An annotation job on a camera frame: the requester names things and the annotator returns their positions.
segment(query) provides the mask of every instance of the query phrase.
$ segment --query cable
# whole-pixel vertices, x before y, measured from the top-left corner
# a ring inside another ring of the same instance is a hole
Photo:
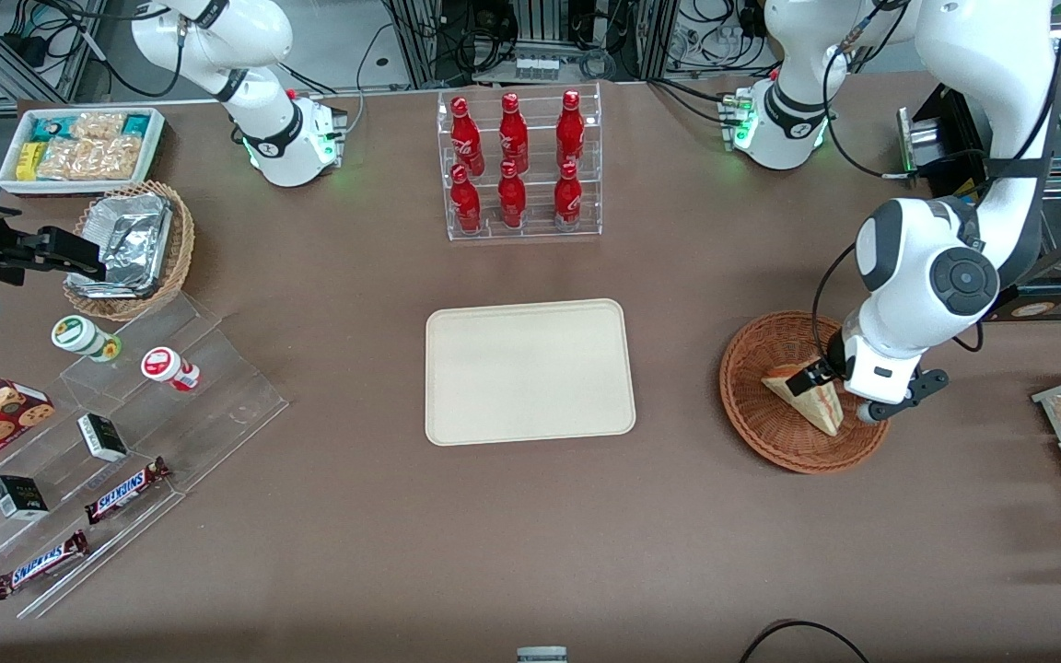
[[[834,259],[834,264],[829,265],[829,268],[825,269],[825,274],[822,274],[821,280],[817,282],[817,291],[813,294],[813,309],[810,310],[808,328],[810,331],[813,332],[813,345],[817,347],[817,352],[820,353],[822,359],[828,359],[828,355],[825,353],[825,346],[821,344],[820,331],[817,329],[817,306],[820,304],[821,293],[824,293],[825,291],[825,282],[829,282],[829,277],[834,276],[834,271],[837,269],[839,264],[841,264],[841,261],[846,260],[846,256],[850,255],[851,251],[854,251],[854,246],[855,244],[851,243],[849,247],[846,247],[846,250],[841,251],[841,255],[838,255],[836,259]]]
[[[841,641],[843,645],[849,646],[850,651],[854,652],[854,656],[857,656],[858,660],[862,660],[862,663],[870,663],[870,660],[867,659],[867,655],[863,653],[863,650],[858,649],[858,646],[850,642],[850,639],[842,636],[841,633],[835,631],[834,629],[829,628],[829,626],[818,625],[817,622],[808,622],[805,620],[793,620],[790,622],[780,622],[779,625],[767,626],[766,629],[763,629],[761,633],[759,633],[758,636],[753,639],[752,643],[750,643],[750,645],[748,646],[748,649],[746,649],[744,651],[744,655],[741,656],[740,663],[748,663],[748,659],[750,659],[752,652],[755,651],[755,647],[761,646],[761,643],[764,642],[767,638],[769,638],[772,633],[778,632],[779,630],[790,628],[790,626],[808,626],[810,629],[825,631],[825,633],[829,633],[831,634],[831,636],[837,638],[839,641]]]
[[[656,81],[649,81],[649,84],[653,84],[655,87],[657,87]],[[702,119],[708,119],[708,121],[714,122],[716,125],[719,125],[719,129],[724,126],[736,126],[732,124],[732,122],[724,122],[719,118],[703,114],[702,110],[688,104],[685,100],[682,100],[681,97],[679,97],[673,89],[669,89],[668,87],[657,87],[657,88],[660,89],[660,91],[665,92],[666,94],[673,97],[674,101],[677,101],[679,104],[681,104],[683,108],[690,110],[690,112],[692,114],[695,114],[695,116],[698,116]]]
[[[969,351],[969,352],[980,352],[980,349],[982,347],[985,347],[985,326],[980,322],[979,319],[976,320],[976,345],[975,346],[971,346],[969,344],[966,344],[964,341],[960,341],[956,336],[953,336],[953,339],[956,341],[956,345],[957,346],[960,346],[961,348],[964,348],[966,351]]]
[[[838,154],[841,158],[850,162],[852,167],[860,170],[871,177],[877,177],[880,179],[905,179],[908,177],[908,173],[887,173],[879,172],[876,170],[869,169],[859,164],[851,157],[849,152],[846,152],[846,147],[841,146],[841,142],[837,139],[837,132],[834,130],[834,122],[830,121],[830,108],[829,108],[829,72],[834,70],[834,63],[837,60],[838,55],[842,55],[843,51],[841,49],[834,50],[834,55],[829,59],[829,64],[825,65],[825,72],[821,75],[821,104],[825,106],[825,126],[829,128],[829,137],[834,140],[834,146],[837,147]]]
[[[375,31],[375,37],[371,37],[371,42],[367,43],[366,50],[363,51],[363,59],[359,59],[359,70],[354,72],[354,87],[359,89],[359,110],[354,112],[354,121],[350,122],[350,126],[346,127],[346,134],[349,136],[354,127],[359,126],[359,120],[363,117],[363,109],[366,108],[366,94],[363,94],[363,84],[361,83],[363,75],[363,65],[366,64],[366,56],[371,54],[371,49],[375,47],[375,40],[378,40],[383,31],[392,27],[392,24],[381,25],[378,31]]]
[[[911,3],[911,0],[906,0],[906,3],[903,3],[903,8],[900,10],[900,16],[898,16],[895,18],[895,23],[891,25],[890,32],[888,32],[887,35],[885,35],[885,37],[883,37],[883,41],[882,41],[882,43],[880,43],[879,49],[875,49],[873,51],[873,53],[867,55],[866,58],[862,59],[862,63],[858,65],[859,67],[866,67],[867,64],[870,63],[871,59],[876,58],[876,56],[879,56],[879,54],[883,52],[883,49],[885,49],[885,47],[887,47],[887,43],[890,42],[891,35],[895,34],[895,30],[898,30],[898,25],[901,24],[901,22],[903,22],[903,17],[906,16],[906,7],[908,7],[908,4],[910,4],[910,3]]]
[[[694,89],[693,87],[685,87],[685,85],[677,83],[677,81],[671,81],[667,78],[650,78],[648,80],[647,83],[656,83],[660,85],[666,85],[667,87],[673,87],[674,89],[680,89],[682,92],[685,92],[692,97],[698,97],[699,100],[714,101],[715,104],[718,104],[719,101],[723,101],[723,97],[720,95],[715,97],[715,94],[708,94],[707,92],[700,92],[698,91],[698,89]]]
[[[115,20],[115,21],[143,21],[143,20],[149,20],[149,18],[160,17],[163,14],[170,13],[169,7],[163,7],[151,14],[142,14],[142,16],[140,17],[123,17],[119,16],[119,14],[98,14],[93,12],[85,12],[81,7],[76,7],[75,4],[68,3],[67,0],[33,0],[33,1],[34,3],[47,4],[48,7],[52,7],[54,10],[58,10],[59,12],[64,12],[65,14],[68,14],[68,16],[71,17],[109,18],[109,20]]]
[[[146,91],[146,89],[141,89],[140,87],[134,87],[134,85],[129,84],[129,81],[122,78],[122,75],[117,72],[117,70],[114,68],[114,65],[110,64],[108,59],[101,59],[101,64],[105,65],[105,68],[106,70],[108,70],[109,74],[112,74],[114,78],[116,78],[118,83],[121,83],[123,87],[128,88],[131,92],[134,92],[136,94],[142,94],[142,97],[153,97],[153,98],[166,97],[174,88],[174,85],[178,84],[179,74],[182,73],[182,47],[185,46],[186,46],[185,39],[180,38],[178,40],[178,56],[174,58],[174,74],[171,76],[170,83],[166,84],[166,87],[163,89],[160,89],[160,91],[158,92],[151,92]]]
[[[318,83],[318,81],[314,81],[313,78],[311,78],[311,76],[298,72],[297,70],[295,70],[295,68],[290,67],[290,65],[286,65],[285,63],[277,63],[277,66],[282,68],[286,72],[290,72],[290,75],[294,76],[294,78],[301,81],[303,84],[309,85],[309,87],[316,89],[318,92],[326,91],[329,92],[330,94],[336,94],[338,92],[337,89],[329,87],[329,85],[326,85],[324,83]]]

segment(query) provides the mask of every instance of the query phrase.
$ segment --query table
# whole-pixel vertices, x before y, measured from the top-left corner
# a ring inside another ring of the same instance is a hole
[[[839,137],[892,168],[893,110],[930,89],[855,75]],[[929,352],[952,386],[857,469],[770,466],[726,419],[721,352],[749,318],[806,308],[902,189],[829,146],[765,171],[645,85],[603,93],[605,234],[517,247],[446,240],[435,94],[370,97],[346,167],[296,190],[248,168],[219,105],[164,106],[156,174],[198,228],[187,290],[292,406],[47,617],[0,611],[0,660],[480,662],[566,645],[576,663],[698,662],[735,660],[780,617],[872,660],[1061,660],[1061,458],[1028,399],[1061,383],[1061,324]],[[5,199],[20,227],[70,227],[85,205]],[[71,362],[47,339],[68,306],[58,276],[27,278],[0,286],[0,377],[41,386]],[[587,297],[625,310],[631,433],[424,439],[433,311]],[[860,297],[839,269],[822,311]],[[753,660],[794,653],[843,650],[784,632]]]

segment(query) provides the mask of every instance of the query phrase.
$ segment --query candy bar wrapper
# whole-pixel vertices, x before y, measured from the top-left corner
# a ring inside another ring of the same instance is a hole
[[[85,538],[84,531],[76,529],[72,537],[68,538],[68,541],[64,541],[63,544],[17,568],[13,574],[0,576],[0,600],[13,595],[22,585],[38,578],[38,576],[50,574],[56,566],[62,566],[70,559],[87,556],[88,538]]]
[[[170,474],[170,469],[166,467],[166,461],[160,456],[156,457],[155,461],[144,466],[134,477],[126,478],[125,483],[121,486],[114,488],[112,491],[108,491],[101,499],[94,501],[94,503],[85,506],[85,513],[88,514],[88,524],[95,525],[97,523],[101,523],[102,520],[119,511],[123,506],[134,501],[136,496],[149,490],[159,478],[168,474]]]

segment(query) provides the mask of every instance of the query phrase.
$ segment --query coca-cola bottle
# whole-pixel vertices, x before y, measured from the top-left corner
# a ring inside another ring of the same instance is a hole
[[[576,179],[576,162],[559,168],[559,181],[555,184],[555,227],[563,232],[576,230],[580,224],[580,196],[584,188]]]
[[[453,109],[453,151],[457,161],[466,164],[469,175],[479,177],[485,172],[485,157],[481,156],[477,123],[469,117],[469,104],[464,97],[454,97],[450,108]]]
[[[530,145],[527,140],[527,121],[519,110],[519,95],[502,94],[502,124],[498,126],[502,139],[502,158],[512,159],[518,172],[530,168]]]
[[[555,158],[559,165],[577,162],[584,156],[584,116],[580,115],[580,93],[563,92],[563,112],[555,125]]]
[[[498,182],[498,197],[502,202],[502,223],[509,229],[518,230],[526,217],[527,189],[519,177],[518,164],[514,159],[502,162],[502,180]]]
[[[450,197],[453,199],[453,213],[456,214],[460,232],[476,234],[481,232],[481,197],[477,196],[477,188],[469,181],[469,172],[464,164],[453,164],[450,173],[453,176]]]

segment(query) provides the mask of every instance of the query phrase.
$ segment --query wicker basket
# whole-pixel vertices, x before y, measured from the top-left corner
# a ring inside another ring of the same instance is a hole
[[[85,315],[126,322],[144,311],[166,306],[182,289],[186,273],[191,267],[191,251],[194,249],[194,222],[191,220],[191,210],[186,209],[182,198],[173,189],[159,184],[159,181],[143,181],[141,185],[126,186],[125,189],[118,189],[117,192],[106,193],[105,198],[136,196],[139,193],[158,193],[159,196],[163,196],[174,205],[170,238],[166,241],[168,243],[166,243],[161,284],[155,294],[144,299],[89,299],[80,297],[65,285],[64,297],[72,302],[72,307],[75,307],[76,311]],[[76,223],[76,234],[84,231],[85,219],[88,217],[88,210],[91,210],[93,205],[97,205],[97,200],[81,214],[81,222]]]
[[[833,319],[818,317],[822,337],[839,327]],[[837,437],[827,436],[761,382],[776,366],[805,364],[817,356],[808,314],[782,311],[741,329],[719,365],[719,396],[740,436],[761,456],[805,474],[849,470],[866,460],[889,425],[859,421],[855,411],[863,399],[838,387],[845,416]]]

